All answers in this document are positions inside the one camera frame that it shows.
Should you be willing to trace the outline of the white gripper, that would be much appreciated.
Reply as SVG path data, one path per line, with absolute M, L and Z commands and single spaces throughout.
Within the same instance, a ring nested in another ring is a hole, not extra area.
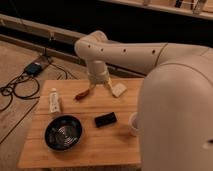
M 87 74 L 91 84 L 89 84 L 88 91 L 92 93 L 96 84 L 104 84 L 111 94 L 113 93 L 113 86 L 109 80 L 109 72 L 106 64 L 102 61 L 87 62 Z

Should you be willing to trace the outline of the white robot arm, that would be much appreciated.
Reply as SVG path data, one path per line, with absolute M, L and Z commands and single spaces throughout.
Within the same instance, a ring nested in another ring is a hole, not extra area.
M 142 171 L 213 171 L 213 48 L 176 43 L 114 43 L 101 31 L 75 43 L 92 79 L 97 61 L 145 79 L 137 119 Z

